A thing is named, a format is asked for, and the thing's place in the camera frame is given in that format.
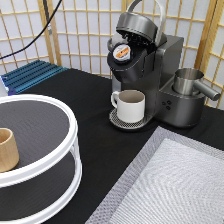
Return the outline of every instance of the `black tabletop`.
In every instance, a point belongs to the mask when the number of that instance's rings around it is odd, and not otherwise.
[[[111,80],[70,69],[23,92],[66,103],[78,121],[83,176],[69,204],[47,224],[85,223],[158,126],[224,150],[224,111],[204,107],[200,123],[178,129],[153,120],[135,133],[109,122]]]

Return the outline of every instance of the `cord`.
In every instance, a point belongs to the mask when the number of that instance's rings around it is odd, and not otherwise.
[[[51,15],[51,17],[49,18],[49,20],[47,21],[47,24],[45,25],[45,27],[42,29],[42,31],[26,46],[26,47],[24,47],[23,49],[20,49],[20,50],[18,50],[18,51],[16,51],[16,52],[13,52],[13,53],[11,53],[11,54],[8,54],[8,55],[5,55],[5,56],[3,56],[3,57],[1,57],[0,58],[0,60],[2,60],[2,59],[4,59],[4,58],[7,58],[7,57],[10,57],[10,56],[12,56],[12,55],[15,55],[15,54],[18,54],[18,53],[20,53],[20,52],[22,52],[22,51],[24,51],[24,50],[26,50],[30,45],[32,45],[41,35],[42,35],[42,33],[46,30],[46,28],[48,27],[48,25],[49,25],[49,23],[51,22],[51,20],[52,20],[52,18],[54,17],[54,14],[57,12],[57,10],[58,10],[58,8],[59,8],[59,6],[60,6],[60,4],[61,4],[61,2],[62,2],[62,0],[59,0],[59,2],[58,2],[58,4],[57,4],[57,6],[56,6],[56,8],[55,8],[55,10],[54,10],[54,12],[52,13],[52,15]]]

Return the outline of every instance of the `gray mat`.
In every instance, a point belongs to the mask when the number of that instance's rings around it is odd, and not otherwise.
[[[158,127],[111,191],[107,194],[105,199],[98,206],[96,211],[86,222],[87,224],[109,223],[113,213],[121,204],[122,200],[165,138],[224,160],[224,153],[222,151]]]
[[[13,131],[20,160],[27,166],[52,152],[68,134],[69,120],[60,108],[40,101],[0,104],[0,128]]]
[[[165,139],[109,223],[222,223],[223,174],[223,160]]]

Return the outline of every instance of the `white mug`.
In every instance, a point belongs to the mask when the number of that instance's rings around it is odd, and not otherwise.
[[[136,123],[144,118],[145,95],[142,92],[137,90],[115,91],[111,95],[111,103],[117,108],[117,117],[121,121]]]

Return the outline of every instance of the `coffee machine drip tray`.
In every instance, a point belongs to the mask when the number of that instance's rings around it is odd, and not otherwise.
[[[145,117],[136,123],[126,123],[118,119],[117,117],[117,109],[113,109],[109,114],[110,122],[118,129],[122,131],[137,131],[141,128],[143,128],[145,125],[151,121],[153,116],[145,114]]]

